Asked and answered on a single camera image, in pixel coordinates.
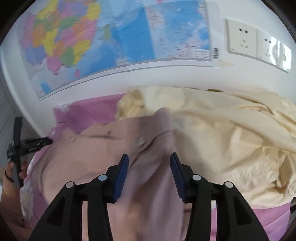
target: pink bed sheet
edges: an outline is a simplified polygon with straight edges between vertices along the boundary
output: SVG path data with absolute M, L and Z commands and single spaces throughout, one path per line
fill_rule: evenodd
M 123 94 L 98 97 L 54 108 L 57 125 L 49 132 L 48 136 L 56 140 L 66 128 L 71 128 L 76 133 L 80 133 L 97 122 L 107 124 L 115 121 L 116 104 L 122 97 Z M 36 226 L 49 204 L 45 203 L 43 195 L 35 187 L 31 186 L 30 174 L 34 165 L 48 148 L 48 146 L 44 147 L 35 154 L 28 168 L 24 189 L 21 191 L 21 200 L 23 199 L 22 195 L 26 192 L 30 192 L 30 195 L 33 197 L 33 203 L 29 204 L 28 207 L 25 207 L 25 204 L 22 203 L 24 217 L 32 228 Z M 254 212 L 270 241 L 279 241 L 287 230 L 290 204 L 269 209 L 254 209 Z M 211 241 L 214 241 L 216 238 L 216 229 L 217 215 L 216 209 L 214 209 L 212 211 Z

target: map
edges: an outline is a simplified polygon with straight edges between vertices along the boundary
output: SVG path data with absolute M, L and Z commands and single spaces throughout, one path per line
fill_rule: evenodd
M 211 61 L 204 0 L 37 0 L 19 19 L 37 96 L 92 74 L 167 59 Z

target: outlet cover plate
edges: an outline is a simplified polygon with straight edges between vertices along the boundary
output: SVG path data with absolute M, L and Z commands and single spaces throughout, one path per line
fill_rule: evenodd
M 229 51 L 257 57 L 256 29 L 244 23 L 227 20 Z
M 257 58 L 276 65 L 277 40 L 269 33 L 257 29 Z
M 289 73 L 292 65 L 292 51 L 280 41 L 277 41 L 276 66 Z

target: black wristband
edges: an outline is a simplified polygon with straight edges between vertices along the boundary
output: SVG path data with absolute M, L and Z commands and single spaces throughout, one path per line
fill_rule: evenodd
M 14 180 L 13 180 L 12 178 L 10 178 L 9 176 L 7 176 L 6 171 L 4 172 L 4 174 L 5 174 L 5 177 L 6 177 L 9 181 L 11 181 L 12 183 L 14 183 Z

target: yellow cloth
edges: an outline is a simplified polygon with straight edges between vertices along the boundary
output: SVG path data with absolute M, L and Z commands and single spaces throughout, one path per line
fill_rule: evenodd
M 118 103 L 118 120 L 166 107 L 178 156 L 208 181 L 232 181 L 253 208 L 296 194 L 296 106 L 275 93 L 143 87 Z

